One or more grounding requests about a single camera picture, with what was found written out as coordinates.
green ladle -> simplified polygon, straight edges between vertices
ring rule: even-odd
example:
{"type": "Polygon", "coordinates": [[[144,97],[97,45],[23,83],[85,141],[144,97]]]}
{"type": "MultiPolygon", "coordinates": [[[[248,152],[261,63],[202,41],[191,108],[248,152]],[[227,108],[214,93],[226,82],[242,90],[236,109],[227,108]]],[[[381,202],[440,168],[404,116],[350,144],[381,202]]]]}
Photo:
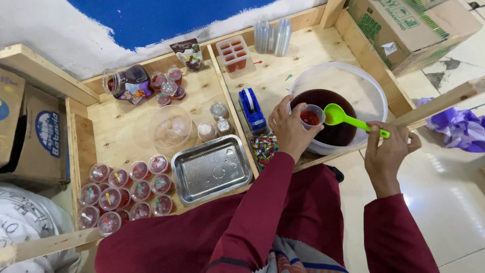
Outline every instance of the green ladle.
{"type": "MultiPolygon", "coordinates": [[[[342,107],[340,107],[338,104],[331,103],[327,105],[327,107],[325,107],[323,112],[325,113],[325,124],[327,125],[337,125],[342,122],[346,122],[357,128],[366,130],[367,132],[371,131],[371,128],[367,126],[365,122],[358,119],[354,119],[346,115],[342,107]]],[[[383,138],[389,138],[389,132],[386,130],[380,129],[380,135],[383,138]]]]}

purple plastic bag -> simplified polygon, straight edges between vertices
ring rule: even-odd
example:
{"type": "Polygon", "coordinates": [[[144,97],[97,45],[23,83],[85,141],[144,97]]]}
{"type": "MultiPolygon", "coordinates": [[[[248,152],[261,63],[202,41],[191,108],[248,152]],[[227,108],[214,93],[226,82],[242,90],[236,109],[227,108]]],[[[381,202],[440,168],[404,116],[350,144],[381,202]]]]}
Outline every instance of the purple plastic bag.
{"type": "MultiPolygon", "coordinates": [[[[417,107],[434,98],[421,98],[417,107]]],[[[426,119],[426,127],[445,136],[446,148],[460,148],[472,153],[485,153],[485,116],[477,117],[471,110],[454,106],[426,119]]]]}

tiled floor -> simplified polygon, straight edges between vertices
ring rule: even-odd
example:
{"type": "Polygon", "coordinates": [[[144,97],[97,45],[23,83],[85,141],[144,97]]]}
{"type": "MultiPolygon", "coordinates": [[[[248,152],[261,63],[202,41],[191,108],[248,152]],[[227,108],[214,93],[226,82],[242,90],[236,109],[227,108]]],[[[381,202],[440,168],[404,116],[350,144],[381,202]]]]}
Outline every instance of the tiled floor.
{"type": "MultiPolygon", "coordinates": [[[[477,1],[485,5],[485,0],[477,1]]],[[[472,11],[485,23],[485,7],[472,11]]],[[[458,46],[434,66],[399,79],[416,103],[436,97],[461,83],[485,75],[485,28],[458,46]]],[[[485,115],[485,94],[461,103],[485,115]]],[[[398,178],[407,205],[428,243],[441,273],[483,272],[485,268],[485,155],[441,147],[442,136],[426,128],[417,130],[423,148],[409,155],[398,178]]],[[[364,205],[375,198],[364,168],[365,150],[328,162],[345,174],[340,186],[345,218],[345,264],[350,272],[368,272],[364,251],[364,205]]],[[[52,199],[71,211],[70,188],[52,199]]],[[[96,249],[83,253],[80,272],[94,272],[96,249]]]]}

stainless steel tray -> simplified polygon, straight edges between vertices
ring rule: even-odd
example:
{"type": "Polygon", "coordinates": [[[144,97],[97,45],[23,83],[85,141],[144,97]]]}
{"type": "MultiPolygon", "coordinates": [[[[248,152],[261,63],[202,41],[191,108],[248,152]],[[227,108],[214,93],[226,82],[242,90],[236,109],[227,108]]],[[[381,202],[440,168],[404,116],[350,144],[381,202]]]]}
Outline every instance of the stainless steel tray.
{"type": "Polygon", "coordinates": [[[172,171],[178,198],[185,206],[245,186],[253,178],[243,143],[235,135],[176,153],[172,171]]]}

hand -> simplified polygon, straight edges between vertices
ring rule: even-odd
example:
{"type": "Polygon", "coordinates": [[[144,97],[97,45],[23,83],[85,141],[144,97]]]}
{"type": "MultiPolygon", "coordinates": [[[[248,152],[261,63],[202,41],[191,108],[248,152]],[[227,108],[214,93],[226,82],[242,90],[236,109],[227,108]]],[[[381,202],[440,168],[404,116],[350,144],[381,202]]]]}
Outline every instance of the hand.
{"type": "Polygon", "coordinates": [[[365,154],[365,169],[371,178],[375,194],[377,198],[384,198],[401,193],[397,171],[408,154],[421,148],[421,140],[405,126],[379,121],[369,121],[367,125],[371,127],[371,131],[365,154]],[[378,147],[379,129],[388,131],[390,136],[378,147]]]}
{"type": "Polygon", "coordinates": [[[278,150],[291,155],[296,164],[311,140],[323,129],[323,124],[310,130],[305,129],[300,121],[300,113],[306,103],[297,105],[290,115],[288,103],[292,99],[293,95],[284,97],[270,114],[268,122],[275,132],[278,150]]]}

